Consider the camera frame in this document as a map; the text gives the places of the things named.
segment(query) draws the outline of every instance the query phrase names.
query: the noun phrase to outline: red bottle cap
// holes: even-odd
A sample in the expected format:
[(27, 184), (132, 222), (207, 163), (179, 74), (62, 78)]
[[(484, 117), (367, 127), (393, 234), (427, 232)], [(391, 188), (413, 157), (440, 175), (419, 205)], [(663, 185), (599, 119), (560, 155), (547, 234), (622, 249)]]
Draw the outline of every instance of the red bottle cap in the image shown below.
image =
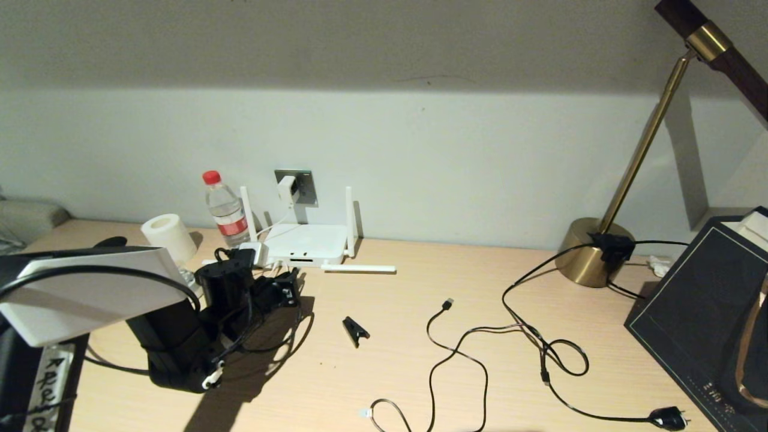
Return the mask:
[(205, 184), (216, 184), (221, 181), (221, 175), (219, 175), (219, 171), (205, 171), (203, 181)]

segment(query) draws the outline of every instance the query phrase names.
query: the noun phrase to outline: wooden desk surface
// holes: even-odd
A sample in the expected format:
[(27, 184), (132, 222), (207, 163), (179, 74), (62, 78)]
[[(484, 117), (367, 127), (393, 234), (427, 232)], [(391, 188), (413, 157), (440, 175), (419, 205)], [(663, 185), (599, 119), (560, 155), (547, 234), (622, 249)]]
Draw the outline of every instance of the wooden desk surface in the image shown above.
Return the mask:
[[(190, 269), (213, 257), (223, 245), (215, 230), (203, 235)], [(90, 247), (122, 235), (129, 244), (146, 241), (135, 224), (69, 221), (30, 247), (30, 251)], [(394, 264), (397, 275), (325, 274), (306, 269), (302, 295), (314, 314), (299, 327), (303, 342), (284, 361), (284, 351), (231, 361), (223, 386), (205, 395), (155, 387), (148, 378), (86, 364), (74, 406), (71, 430), (77, 432), (150, 431), (339, 431), (375, 430), (360, 417), (380, 397), (394, 400), (413, 430), (429, 425), (427, 378), (447, 352), (432, 345), (426, 321), (452, 297), (453, 308), (433, 324), (436, 340), (453, 346), (479, 325), (502, 326), (511, 318), (501, 294), (511, 282), (548, 258), (551, 251), (484, 248), (404, 241), (362, 241), (355, 264)], [(628, 265), (617, 283), (639, 291), (656, 281), (643, 266)], [(591, 371), (571, 377), (550, 367), (561, 396), (574, 406), (608, 416), (644, 417), (677, 405), (692, 422), (686, 430), (715, 430), (685, 393), (624, 329), (632, 301), (608, 289), (571, 283), (548, 272), (509, 294), (511, 306), (549, 340), (565, 338), (588, 353)], [(280, 328), (250, 346), (280, 341), (293, 319), (281, 311)], [(355, 349), (343, 329), (347, 315), (370, 334)], [(146, 368), (147, 360), (125, 323), (91, 335), (91, 346), (117, 364)], [(488, 368), (488, 432), (645, 431), (650, 424), (593, 420), (555, 400), (539, 377), (536, 349), (520, 334), (473, 334), (462, 350)], [(576, 354), (561, 350), (565, 362), (581, 367)], [(482, 420), (483, 373), (464, 358), (435, 372), (435, 431), (474, 430)], [(393, 409), (379, 405), (376, 419), (388, 432), (405, 427)]]

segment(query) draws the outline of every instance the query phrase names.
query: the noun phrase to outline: water bottle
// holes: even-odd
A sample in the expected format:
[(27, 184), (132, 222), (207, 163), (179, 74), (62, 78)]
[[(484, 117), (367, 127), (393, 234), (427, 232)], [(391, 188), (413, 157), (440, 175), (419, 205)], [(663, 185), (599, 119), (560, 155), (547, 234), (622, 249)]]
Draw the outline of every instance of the water bottle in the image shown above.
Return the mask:
[(248, 222), (243, 205), (232, 189), (221, 182), (219, 171), (206, 171), (203, 173), (203, 181), (208, 185), (205, 204), (214, 216), (227, 247), (235, 248), (240, 243), (249, 241)]

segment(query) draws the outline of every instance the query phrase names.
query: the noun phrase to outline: white plug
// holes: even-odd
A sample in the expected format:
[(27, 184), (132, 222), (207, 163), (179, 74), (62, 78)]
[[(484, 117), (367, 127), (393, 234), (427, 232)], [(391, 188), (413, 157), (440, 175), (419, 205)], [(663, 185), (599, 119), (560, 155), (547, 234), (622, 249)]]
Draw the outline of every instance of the white plug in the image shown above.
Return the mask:
[(253, 266), (255, 268), (266, 267), (266, 256), (269, 254), (269, 248), (260, 241), (246, 241), (238, 246), (239, 249), (253, 249), (256, 255), (253, 257)]
[(292, 175), (283, 177), (277, 184), (277, 195), (280, 197), (280, 201), (283, 202), (289, 210), (293, 208), (293, 203), (296, 202), (299, 195), (299, 188), (293, 188), (295, 184), (296, 177), (293, 177)]

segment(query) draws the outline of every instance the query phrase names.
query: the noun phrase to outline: power adapter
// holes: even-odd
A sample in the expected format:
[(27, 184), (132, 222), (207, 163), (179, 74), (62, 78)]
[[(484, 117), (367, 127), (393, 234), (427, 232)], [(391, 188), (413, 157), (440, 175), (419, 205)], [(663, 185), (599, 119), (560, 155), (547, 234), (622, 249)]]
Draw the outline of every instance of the power adapter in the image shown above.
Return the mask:
[(253, 267), (254, 268), (265, 268), (266, 267), (266, 256), (268, 255), (269, 248), (260, 241), (247, 241), (245, 243), (241, 243), (240, 246), (237, 247), (238, 250), (243, 251), (246, 249), (250, 249), (253, 251)]
[(666, 407), (653, 410), (648, 415), (648, 420), (664, 430), (683, 430), (688, 426), (688, 420), (683, 417), (683, 411), (677, 407)]

